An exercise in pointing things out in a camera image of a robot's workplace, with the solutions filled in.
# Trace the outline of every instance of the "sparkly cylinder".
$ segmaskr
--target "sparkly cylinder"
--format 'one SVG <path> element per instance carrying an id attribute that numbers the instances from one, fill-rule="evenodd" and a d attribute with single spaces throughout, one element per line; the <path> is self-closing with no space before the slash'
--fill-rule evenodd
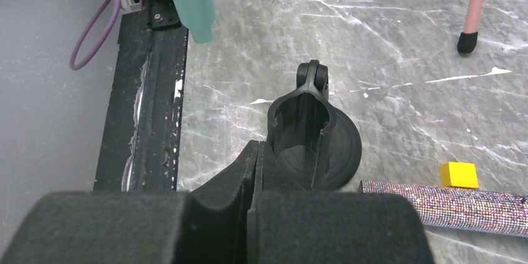
<path id="1" fill-rule="evenodd" d="M 424 225 L 528 237 L 528 196 L 382 181 L 361 181 L 359 190 L 405 197 Z"/>

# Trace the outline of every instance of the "black plastic mount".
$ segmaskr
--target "black plastic mount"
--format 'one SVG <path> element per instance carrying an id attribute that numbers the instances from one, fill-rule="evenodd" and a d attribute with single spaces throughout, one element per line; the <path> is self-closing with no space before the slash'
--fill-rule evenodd
<path id="1" fill-rule="evenodd" d="M 172 0 L 145 0 L 147 29 L 162 31 L 181 27 L 180 17 Z"/>
<path id="2" fill-rule="evenodd" d="M 318 60 L 297 69 L 297 89 L 268 110 L 268 138 L 278 166 L 303 189 L 335 190 L 357 171 L 359 132 L 329 102 L 328 68 Z"/>

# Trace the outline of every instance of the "round black base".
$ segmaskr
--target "round black base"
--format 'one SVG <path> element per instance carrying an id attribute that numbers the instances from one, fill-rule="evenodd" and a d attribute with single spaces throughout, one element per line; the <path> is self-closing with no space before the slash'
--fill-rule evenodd
<path id="1" fill-rule="evenodd" d="M 337 126 L 330 142 L 328 178 L 317 189 L 336 190 L 345 186 L 357 171 L 361 160 L 361 138 L 350 118 L 336 108 Z M 277 155 L 277 161 L 290 177 L 309 188 L 315 165 L 315 154 L 304 146 L 286 149 Z"/>

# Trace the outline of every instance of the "yellow cube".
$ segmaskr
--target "yellow cube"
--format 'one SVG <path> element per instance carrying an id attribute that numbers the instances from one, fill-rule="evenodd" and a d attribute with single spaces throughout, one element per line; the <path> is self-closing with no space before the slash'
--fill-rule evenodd
<path id="1" fill-rule="evenodd" d="M 446 187 L 478 188 L 473 163 L 444 163 L 440 166 L 440 183 Z"/>

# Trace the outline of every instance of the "gray marble floor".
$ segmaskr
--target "gray marble floor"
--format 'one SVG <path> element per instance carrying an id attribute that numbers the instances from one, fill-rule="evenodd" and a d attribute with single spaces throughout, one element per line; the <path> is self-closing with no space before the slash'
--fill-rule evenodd
<path id="1" fill-rule="evenodd" d="M 363 140 L 361 179 L 438 185 L 445 161 L 482 189 L 528 194 L 528 0 L 486 0 L 480 43 L 455 45 L 468 0 L 215 0 L 215 41 L 189 47 L 179 189 L 265 139 L 299 63 L 329 67 L 330 102 Z M 528 240 L 427 228 L 437 263 L 528 263 Z"/>

